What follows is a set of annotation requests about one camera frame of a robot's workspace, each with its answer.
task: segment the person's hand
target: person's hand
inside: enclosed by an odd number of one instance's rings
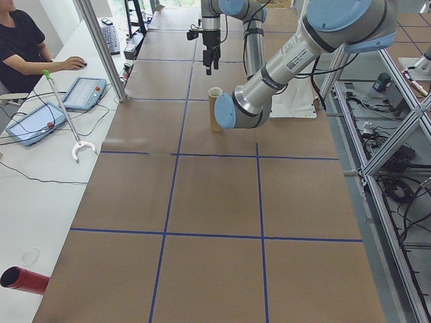
[[[62,62],[63,69],[82,69],[83,67],[87,66],[87,63],[84,61],[83,58],[79,56],[72,56],[69,57],[66,61]]]

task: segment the keyboard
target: keyboard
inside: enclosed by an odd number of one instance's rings
[[[103,38],[105,38],[109,53],[111,55],[120,54],[119,36],[115,26],[101,26],[100,31],[102,32]]]

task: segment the black t-shirt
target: black t-shirt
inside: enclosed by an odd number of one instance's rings
[[[10,15],[15,28],[0,24],[0,81],[11,93],[30,92],[42,76],[23,75],[3,61],[17,54],[27,62],[42,62],[37,45],[45,35],[24,11],[15,10]]]

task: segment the blue joint cap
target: blue joint cap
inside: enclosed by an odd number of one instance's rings
[[[262,15],[262,22],[265,22],[268,16],[268,9],[265,7],[262,9],[263,15]]]
[[[238,15],[244,7],[244,3],[244,0],[218,0],[220,9],[226,15]]]
[[[307,20],[321,32],[336,32],[354,24],[371,6],[372,0],[310,1]]]
[[[232,96],[223,93],[215,102],[214,115],[217,123],[222,128],[233,129],[236,124],[236,109]]]
[[[347,54],[357,52],[372,52],[374,50],[384,49],[392,45],[395,41],[396,32],[392,34],[368,40],[366,42],[360,42],[359,44],[347,45],[344,47],[344,51]]]

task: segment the person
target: person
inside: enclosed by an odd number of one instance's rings
[[[54,62],[45,35],[13,0],[0,0],[0,81],[11,93],[30,93],[43,75],[81,69],[86,62],[78,56]]]

